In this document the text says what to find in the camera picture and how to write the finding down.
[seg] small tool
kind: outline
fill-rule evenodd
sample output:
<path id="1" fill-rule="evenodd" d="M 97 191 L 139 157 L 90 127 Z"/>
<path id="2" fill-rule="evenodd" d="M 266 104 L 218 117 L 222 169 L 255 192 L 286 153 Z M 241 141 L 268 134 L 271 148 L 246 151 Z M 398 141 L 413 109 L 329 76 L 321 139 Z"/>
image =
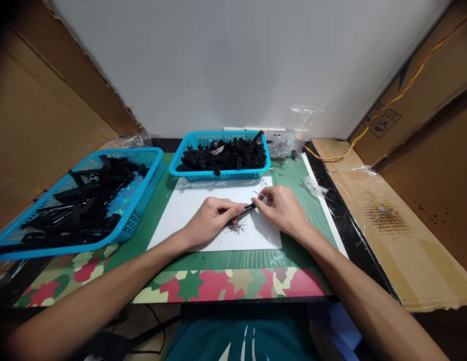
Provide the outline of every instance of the small tool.
<path id="1" fill-rule="evenodd" d="M 245 210 L 244 210 L 242 213 L 240 213 L 238 216 L 242 216 L 242 215 L 244 215 L 245 213 L 254 210 L 255 208 L 257 208 L 257 206 L 256 206 L 255 204 L 253 204 L 253 203 L 252 203 L 252 204 L 249 204 L 249 205 L 247 205 L 247 206 L 245 207 Z"/>
<path id="2" fill-rule="evenodd" d="M 273 200 L 273 197 L 271 195 L 264 195 L 262 193 L 259 193 L 259 192 L 256 192 L 256 191 L 253 191 L 254 193 L 257 193 L 258 195 L 260 196 L 264 196 L 264 197 L 267 197 L 268 199 L 270 199 L 271 201 Z"/>

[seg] cardboard panel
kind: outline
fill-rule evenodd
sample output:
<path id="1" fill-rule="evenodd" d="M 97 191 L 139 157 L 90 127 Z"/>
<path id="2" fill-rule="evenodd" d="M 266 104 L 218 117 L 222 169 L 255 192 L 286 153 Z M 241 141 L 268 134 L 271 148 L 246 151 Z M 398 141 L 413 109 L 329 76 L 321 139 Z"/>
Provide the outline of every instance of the cardboard panel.
<path id="1" fill-rule="evenodd" d="M 341 154 L 349 147 L 347 142 L 333 139 L 313 142 L 322 157 Z M 467 305 L 466 270 L 394 191 L 393 186 L 381 175 L 359 169 L 364 162 L 355 151 L 340 162 L 325 165 L 402 305 L 409 312 L 457 309 Z M 436 177 L 445 175 L 438 171 Z M 434 182 L 433 178 L 425 179 L 421 186 L 425 187 L 427 197 L 435 199 L 439 192 L 427 191 L 428 183 Z M 452 197 L 451 190 L 444 189 Z"/>
<path id="2" fill-rule="evenodd" d="M 467 109 L 381 175 L 467 270 Z"/>
<path id="3" fill-rule="evenodd" d="M 22 3 L 22 11 L 12 22 L 15 32 L 118 134 L 143 133 L 144 129 L 47 5 L 40 0 Z"/>
<path id="4" fill-rule="evenodd" d="M 419 69 L 426 55 L 467 15 L 467 1 L 457 1 L 426 39 L 404 71 L 387 89 L 351 140 L 389 101 L 396 98 Z M 373 165 L 419 130 L 467 88 L 467 21 L 431 56 L 414 85 L 386 112 L 376 118 L 357 142 L 355 151 L 365 164 Z"/>
<path id="5" fill-rule="evenodd" d="M 118 134 L 17 35 L 0 42 L 0 228 Z"/>

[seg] black cable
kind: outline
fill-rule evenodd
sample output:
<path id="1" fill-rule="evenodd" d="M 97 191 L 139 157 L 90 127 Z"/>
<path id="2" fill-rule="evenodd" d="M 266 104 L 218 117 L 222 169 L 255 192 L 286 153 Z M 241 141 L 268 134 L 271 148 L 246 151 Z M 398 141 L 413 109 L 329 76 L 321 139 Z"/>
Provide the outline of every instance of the black cable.
<path id="1" fill-rule="evenodd" d="M 149 308 L 149 310 L 152 312 L 153 316 L 157 319 L 157 322 L 158 324 L 161 324 L 160 322 L 160 319 L 158 318 L 157 314 L 153 311 L 153 309 L 151 308 L 150 305 L 148 304 L 145 304 L 146 307 Z M 162 354 L 163 352 L 163 348 L 165 347 L 165 342 L 167 341 L 167 333 L 166 331 L 163 329 L 163 344 L 162 344 L 162 348 L 160 349 L 160 351 L 152 351 L 153 353 L 157 353 L 157 354 Z"/>

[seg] hand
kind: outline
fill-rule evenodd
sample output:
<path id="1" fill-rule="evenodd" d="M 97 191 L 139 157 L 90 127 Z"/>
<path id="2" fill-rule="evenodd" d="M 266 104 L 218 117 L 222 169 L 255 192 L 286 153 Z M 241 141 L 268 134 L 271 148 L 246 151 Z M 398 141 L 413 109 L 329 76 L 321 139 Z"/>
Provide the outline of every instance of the hand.
<path id="1" fill-rule="evenodd" d="M 265 187 L 260 193 L 266 196 L 270 195 L 273 200 L 267 197 L 267 204 L 265 204 L 263 202 L 264 196 L 258 195 L 258 198 L 252 198 L 252 202 L 281 231 L 301 242 L 302 236 L 309 230 L 316 230 L 290 188 L 284 186 Z"/>
<path id="2" fill-rule="evenodd" d="M 187 240 L 187 248 L 211 241 L 227 224 L 237 223 L 237 216 L 245 210 L 247 203 L 235 203 L 229 199 L 208 197 L 200 209 L 181 230 Z"/>

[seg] blue mesh basket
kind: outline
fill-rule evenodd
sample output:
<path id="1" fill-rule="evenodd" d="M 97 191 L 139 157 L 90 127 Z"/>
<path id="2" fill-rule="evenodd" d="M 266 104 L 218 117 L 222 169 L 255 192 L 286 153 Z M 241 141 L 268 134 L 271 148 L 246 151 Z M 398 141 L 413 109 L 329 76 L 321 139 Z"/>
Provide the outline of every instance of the blue mesh basket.
<path id="1" fill-rule="evenodd" d="M 233 138 L 243 138 L 245 140 L 253 140 L 258 132 L 255 131 L 239 131 L 239 132 L 193 132 L 185 135 L 182 143 L 178 147 L 175 156 L 173 157 L 172 162 L 168 170 L 170 174 L 181 176 L 190 182 L 196 181 L 224 181 L 226 179 L 251 179 L 251 178 L 260 178 L 263 172 L 267 171 L 271 167 L 270 154 L 268 153 L 267 140 L 265 135 L 262 135 L 263 147 L 265 148 L 265 155 L 267 160 L 265 161 L 265 167 L 261 169 L 240 169 L 240 170 L 221 170 L 220 176 L 216 176 L 212 170 L 206 171 L 190 171 L 190 172 L 179 172 L 177 171 L 177 166 L 182 164 L 183 153 L 188 150 L 188 147 L 191 146 L 193 149 L 196 149 L 200 144 L 202 146 L 209 146 L 210 143 L 214 140 L 219 141 L 229 141 Z"/>
<path id="2" fill-rule="evenodd" d="M 103 240 L 86 245 L 45 248 L 37 250 L 19 251 L 0 254 L 0 261 L 57 256 L 62 254 L 80 253 L 86 251 L 94 251 L 109 243 L 125 242 L 133 236 L 133 233 L 143 215 L 144 209 L 156 188 L 160 177 L 162 176 L 165 166 L 163 165 L 163 151 L 159 148 L 134 148 L 134 149 L 107 149 L 94 152 L 84 158 L 73 170 L 96 169 L 104 166 L 104 163 L 99 159 L 100 155 L 107 157 L 122 158 L 125 157 L 129 161 L 138 164 L 145 164 L 150 167 L 146 177 L 135 173 L 134 180 L 123 188 L 108 204 L 107 217 L 113 213 L 121 215 L 121 219 L 115 229 Z M 32 206 L 20 214 L 3 232 L 0 233 L 0 246 L 9 244 L 18 244 L 26 233 L 37 231 L 33 228 L 20 229 L 20 226 L 25 222 L 32 220 L 37 209 L 50 207 L 61 204 L 57 201 L 53 194 L 66 191 L 71 188 L 76 188 L 76 183 L 73 178 L 66 174 L 54 186 L 51 187 L 44 195 L 39 198 Z"/>

